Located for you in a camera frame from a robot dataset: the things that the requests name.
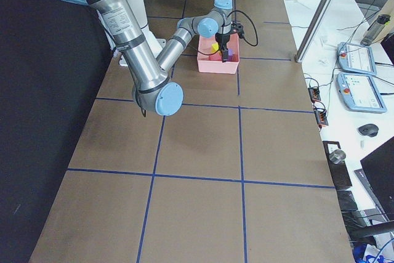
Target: white desk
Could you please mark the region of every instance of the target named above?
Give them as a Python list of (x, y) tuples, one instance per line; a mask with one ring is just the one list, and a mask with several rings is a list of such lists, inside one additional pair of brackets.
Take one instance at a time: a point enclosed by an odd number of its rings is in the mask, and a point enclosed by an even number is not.
[[(298, 48), (307, 29), (297, 28), (297, 26), (309, 26), (320, 0), (284, 0), (284, 2)], [(354, 0), (334, 0), (302, 62), (304, 73), (311, 75), (320, 84), (329, 83), (332, 70), (336, 64), (337, 45), (341, 41), (347, 41), (354, 31), (354, 28), (342, 31), (338, 29), (358, 25), (363, 18), (364, 16)], [(368, 26), (368, 23), (360, 25), (352, 43), (360, 43)], [(391, 63), (380, 44), (373, 44), (372, 48), (376, 62)], [(394, 82), (394, 68), (377, 66), (377, 76)], [(378, 79), (375, 79), (375, 82), (380, 92), (394, 92), (393, 86)], [(321, 130), (321, 139), (338, 141), (342, 150), (347, 154), (346, 165), (353, 184), (351, 190), (359, 209), (375, 208), (375, 204), (355, 176), (354, 170), (361, 168), (361, 159), (394, 136), (394, 95), (383, 96), (388, 110), (386, 113), (373, 114), (348, 111), (337, 91), (335, 75), (331, 90), (329, 87), (322, 87), (320, 96), (324, 104), (327, 107), (329, 106), (329, 126)], [(379, 127), (379, 133), (376, 137), (361, 136), (357, 132), (358, 127), (367, 123), (374, 123)]]

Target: pink bin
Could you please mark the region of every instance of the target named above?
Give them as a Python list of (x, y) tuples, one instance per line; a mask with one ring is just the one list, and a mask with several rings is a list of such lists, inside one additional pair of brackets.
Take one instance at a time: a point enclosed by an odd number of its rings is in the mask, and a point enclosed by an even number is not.
[[(198, 50), (200, 52), (211, 53), (213, 43), (215, 43), (215, 36), (211, 38), (199, 37)], [(230, 41), (227, 43), (227, 47), (233, 50), (233, 61), (225, 62), (222, 61), (210, 61), (209, 56), (197, 53), (198, 71), (208, 73), (226, 73), (235, 74), (239, 64), (239, 39), (237, 34), (230, 36)]]

